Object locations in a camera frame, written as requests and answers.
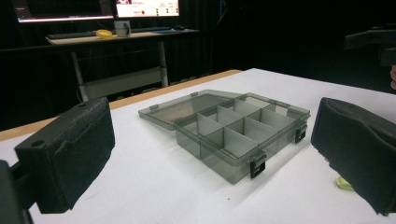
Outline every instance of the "plastic organizer box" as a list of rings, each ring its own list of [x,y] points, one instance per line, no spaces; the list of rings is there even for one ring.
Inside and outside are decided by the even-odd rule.
[[[139,110],[194,157],[235,184],[305,137],[309,110],[254,93],[205,90]]]

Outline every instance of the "yellow object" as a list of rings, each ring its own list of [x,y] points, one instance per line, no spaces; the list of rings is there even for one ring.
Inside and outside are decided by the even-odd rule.
[[[111,39],[113,38],[113,34],[108,30],[97,30],[96,35],[102,39]]]
[[[340,187],[340,189],[349,189],[349,190],[354,190],[352,188],[352,186],[341,176],[338,176],[335,179],[335,182],[337,182],[338,187]]]

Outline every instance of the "desk leg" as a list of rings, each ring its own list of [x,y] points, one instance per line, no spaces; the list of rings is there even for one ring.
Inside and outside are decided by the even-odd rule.
[[[82,101],[86,102],[89,100],[89,98],[88,98],[87,92],[85,91],[85,87],[83,85],[84,80],[82,79],[81,70],[79,69],[78,57],[74,51],[71,54],[72,54],[73,65],[75,66],[77,80],[78,80],[79,92],[81,93]]]
[[[168,86],[168,72],[166,71],[166,59],[165,59],[165,46],[163,41],[158,42],[158,51],[160,52],[160,74],[161,82],[163,87]]]

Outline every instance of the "white desk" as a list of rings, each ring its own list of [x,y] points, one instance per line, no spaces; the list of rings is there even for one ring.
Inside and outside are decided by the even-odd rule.
[[[205,89],[254,92],[309,109],[307,136],[276,154],[254,180],[231,185],[180,147],[174,132],[138,117],[139,109]],[[396,223],[396,214],[378,216],[357,193],[339,189],[338,174],[310,145],[322,97],[396,121],[396,95],[252,69],[113,109],[116,146],[74,209],[41,215],[34,205],[30,212],[37,224]],[[13,164],[13,147],[28,135],[0,142],[0,159]]]

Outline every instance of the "computer monitor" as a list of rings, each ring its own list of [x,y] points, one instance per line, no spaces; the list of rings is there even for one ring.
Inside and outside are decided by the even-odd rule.
[[[116,18],[177,17],[178,0],[115,0]]]
[[[19,23],[112,20],[114,18],[112,0],[10,1]]]

